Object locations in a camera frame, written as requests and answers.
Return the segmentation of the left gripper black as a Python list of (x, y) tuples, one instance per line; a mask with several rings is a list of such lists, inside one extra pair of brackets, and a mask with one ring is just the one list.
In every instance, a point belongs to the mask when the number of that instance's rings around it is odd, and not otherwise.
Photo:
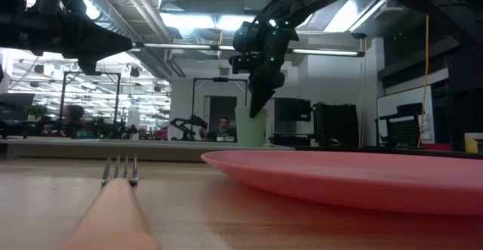
[(84, 73), (93, 75), (98, 60), (132, 49), (130, 38), (97, 25), (87, 16), (68, 12), (42, 17), (34, 25), (34, 42), (40, 51), (52, 50), (76, 59)]

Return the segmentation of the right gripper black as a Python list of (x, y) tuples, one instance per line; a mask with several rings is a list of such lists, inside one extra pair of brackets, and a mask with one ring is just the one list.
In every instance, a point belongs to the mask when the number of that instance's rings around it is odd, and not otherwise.
[(261, 64), (250, 73), (248, 82), (251, 118), (255, 118), (275, 90), (283, 86), (285, 76), (280, 69), (285, 62), (286, 49), (290, 41), (298, 40), (291, 26), (272, 26), (268, 22), (245, 21), (235, 31), (232, 46), (237, 55), (258, 54), (261, 58)]

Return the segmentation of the pale green plastic cup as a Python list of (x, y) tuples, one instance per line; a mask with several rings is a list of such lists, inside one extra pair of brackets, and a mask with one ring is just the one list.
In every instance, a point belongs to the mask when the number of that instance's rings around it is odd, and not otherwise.
[(235, 129), (240, 147), (257, 148), (265, 143), (267, 111), (262, 109), (254, 118), (249, 107), (235, 108)]

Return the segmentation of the pink round plate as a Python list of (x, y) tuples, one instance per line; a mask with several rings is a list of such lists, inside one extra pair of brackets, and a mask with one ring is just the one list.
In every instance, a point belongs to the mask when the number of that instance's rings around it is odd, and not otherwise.
[(329, 205), (483, 215), (483, 160), (388, 153), (227, 150), (202, 160), (243, 184)]

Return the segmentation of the orange-handled metal fork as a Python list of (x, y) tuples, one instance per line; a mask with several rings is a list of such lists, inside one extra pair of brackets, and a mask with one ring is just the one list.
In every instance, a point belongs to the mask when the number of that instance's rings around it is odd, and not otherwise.
[(110, 175), (112, 158), (106, 160), (103, 188), (85, 211), (63, 246), (63, 250), (161, 250), (152, 236), (149, 222), (135, 196), (139, 180), (138, 158), (133, 155), (132, 175), (128, 175), (129, 157), (119, 173), (120, 156)]

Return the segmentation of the black monitor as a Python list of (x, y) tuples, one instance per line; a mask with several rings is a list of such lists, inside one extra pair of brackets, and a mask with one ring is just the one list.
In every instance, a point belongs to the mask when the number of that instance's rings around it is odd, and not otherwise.
[(0, 120), (26, 121), (26, 108), (32, 105), (34, 94), (0, 94)]
[(284, 122), (310, 122), (310, 100), (298, 98), (275, 98), (275, 120)]

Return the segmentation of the person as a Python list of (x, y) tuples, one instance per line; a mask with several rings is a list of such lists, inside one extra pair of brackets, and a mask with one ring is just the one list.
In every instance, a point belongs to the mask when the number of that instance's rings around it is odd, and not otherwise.
[(236, 130), (231, 127), (227, 117), (220, 118), (218, 127), (207, 134), (207, 139), (215, 142), (236, 142), (236, 137)]
[(92, 138), (93, 120), (84, 117), (85, 109), (79, 105), (68, 105), (63, 109), (63, 134), (71, 138)]

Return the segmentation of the black cabinet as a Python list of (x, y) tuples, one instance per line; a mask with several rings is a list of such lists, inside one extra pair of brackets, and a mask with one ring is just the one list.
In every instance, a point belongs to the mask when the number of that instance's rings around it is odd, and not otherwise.
[(316, 103), (312, 106), (314, 135), (321, 147), (358, 147), (356, 105)]

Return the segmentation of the long white light bar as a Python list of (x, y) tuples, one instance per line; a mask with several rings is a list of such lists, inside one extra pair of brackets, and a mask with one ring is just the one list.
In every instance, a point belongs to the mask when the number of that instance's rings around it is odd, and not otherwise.
[[(174, 43), (144, 43), (133, 42), (133, 49), (159, 48), (170, 50), (197, 50), (197, 51), (235, 51), (231, 45), (201, 45), (201, 44), (174, 44)], [(364, 51), (344, 51), (320, 48), (287, 48), (287, 54), (319, 55), (319, 56), (341, 56), (341, 57), (363, 57)]]

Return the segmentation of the green potted plant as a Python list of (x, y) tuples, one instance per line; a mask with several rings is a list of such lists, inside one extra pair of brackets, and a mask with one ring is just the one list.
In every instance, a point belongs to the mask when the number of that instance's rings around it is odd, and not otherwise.
[(27, 121), (28, 122), (38, 122), (47, 113), (48, 109), (46, 106), (42, 105), (32, 105), (28, 106), (26, 109)]

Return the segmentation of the whiteboard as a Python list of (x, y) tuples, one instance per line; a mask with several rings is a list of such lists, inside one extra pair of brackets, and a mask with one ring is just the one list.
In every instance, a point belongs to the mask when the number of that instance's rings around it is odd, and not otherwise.
[(427, 85), (426, 90), (422, 87), (413, 88), (406, 91), (401, 91), (395, 94), (386, 95), (377, 98), (377, 115), (378, 115), (378, 125), (379, 134), (382, 136), (387, 135), (386, 120), (383, 120), (384, 116), (390, 116), (397, 114), (398, 106), (406, 104), (423, 103), (425, 99), (424, 107), (424, 118), (423, 123), (421, 123), (421, 115), (418, 116), (419, 125), (423, 126), (423, 144), (433, 144), (435, 143), (435, 126), (434, 126), (434, 114), (432, 108), (432, 91), (431, 86)]

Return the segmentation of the black perforated cart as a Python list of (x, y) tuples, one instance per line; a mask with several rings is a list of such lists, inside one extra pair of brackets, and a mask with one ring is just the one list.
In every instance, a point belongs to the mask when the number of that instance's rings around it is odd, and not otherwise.
[[(424, 114), (422, 103), (402, 104), (396, 107), (396, 113), (375, 119), (377, 145), (393, 148), (417, 147), (420, 140), (420, 119)], [(386, 135), (380, 133), (380, 122), (386, 123)]]

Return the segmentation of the yellow box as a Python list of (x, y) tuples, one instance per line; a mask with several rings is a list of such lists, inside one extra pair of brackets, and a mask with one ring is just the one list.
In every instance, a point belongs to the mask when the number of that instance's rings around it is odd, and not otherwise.
[(480, 138), (480, 133), (465, 133), (464, 146), (466, 153), (478, 153), (477, 139)]

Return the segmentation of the black metal stand frame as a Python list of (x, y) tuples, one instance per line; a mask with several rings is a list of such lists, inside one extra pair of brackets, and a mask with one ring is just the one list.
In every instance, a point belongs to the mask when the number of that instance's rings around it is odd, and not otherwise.
[(114, 109), (114, 116), (113, 116), (113, 123), (115, 124), (117, 122), (118, 118), (118, 104), (119, 104), (119, 95), (121, 91), (121, 78), (122, 75), (121, 73), (102, 73), (102, 72), (90, 72), (90, 73), (84, 73), (82, 71), (65, 71), (63, 73), (63, 82), (62, 82), (62, 90), (61, 90), (61, 97), (60, 97), (60, 112), (59, 112), (59, 118), (57, 120), (57, 135), (61, 135), (61, 130), (63, 128), (63, 111), (64, 111), (64, 103), (65, 103), (65, 96), (66, 96), (66, 86), (70, 84), (77, 76), (80, 75), (86, 75), (86, 76), (116, 76), (117, 81), (116, 83), (116, 94), (115, 94), (115, 109)]
[(208, 140), (208, 134), (219, 128), (222, 118), (229, 120), (229, 129), (235, 128), (235, 108), (248, 105), (248, 81), (223, 76), (194, 78), (192, 81), (191, 116), (203, 120), (206, 126), (191, 125), (196, 140)]

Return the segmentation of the black aluminium table frame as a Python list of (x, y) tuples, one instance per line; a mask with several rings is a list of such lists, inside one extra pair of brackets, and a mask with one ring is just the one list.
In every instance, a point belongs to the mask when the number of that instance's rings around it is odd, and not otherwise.
[(386, 148), (386, 147), (283, 147), (272, 145), (271, 148), (277, 150), (301, 150), (301, 151), (328, 151), (328, 152), (348, 152), (348, 153), (379, 153), (379, 154), (397, 154), (412, 156), (434, 156), (461, 159), (483, 160), (483, 154), (463, 153), (451, 151), (427, 150), (423, 148)]

